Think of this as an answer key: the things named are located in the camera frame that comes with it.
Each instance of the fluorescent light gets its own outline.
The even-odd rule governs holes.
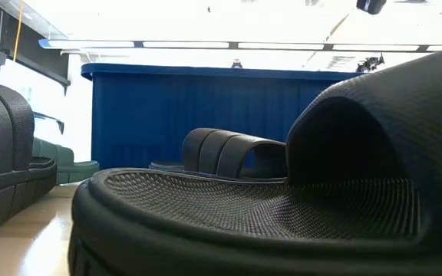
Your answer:
[[[431,45],[427,48],[428,51],[442,51],[442,45]]]
[[[228,48],[228,42],[143,42],[146,48]]]
[[[416,51],[418,45],[363,45],[363,44],[336,44],[333,50],[343,51]]]
[[[50,40],[51,48],[57,49],[81,49],[81,48],[133,48],[132,41],[72,41]]]
[[[321,50],[323,44],[290,44],[290,43],[249,43],[241,42],[239,48],[246,49],[285,49],[285,50]]]

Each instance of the wooden floor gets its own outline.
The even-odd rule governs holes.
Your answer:
[[[77,184],[56,186],[0,226],[0,276],[68,275],[71,200]]]

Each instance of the light fixture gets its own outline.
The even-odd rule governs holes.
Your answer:
[[[431,45],[427,48],[428,51],[442,51],[442,45]]]
[[[291,44],[291,43],[252,43],[240,42],[242,49],[281,49],[281,50],[322,50],[323,44]]]
[[[365,45],[365,44],[336,44],[337,51],[416,51],[418,45]]]
[[[228,48],[228,42],[146,41],[145,48]]]
[[[46,49],[82,49],[82,48],[134,48],[132,41],[75,41],[47,40],[38,41]]]

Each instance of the blue partition wall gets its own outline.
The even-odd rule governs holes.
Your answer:
[[[284,142],[326,87],[357,74],[86,64],[93,81],[91,158],[102,169],[181,161],[197,127]]]

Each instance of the ceiling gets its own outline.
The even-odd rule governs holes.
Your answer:
[[[0,0],[1,6],[2,2],[6,6],[13,2],[14,7],[19,0]],[[25,0],[25,4],[47,22],[46,27],[39,22],[37,30],[46,37],[52,34],[45,30],[54,28],[67,38],[81,40],[442,44],[442,0],[388,0],[382,13],[374,16],[355,10],[355,0]],[[32,20],[25,20],[32,27]],[[239,58],[245,67],[331,71],[353,71],[370,55],[159,49],[88,52],[89,61],[228,67]],[[394,65],[422,55],[386,54],[384,59]]]

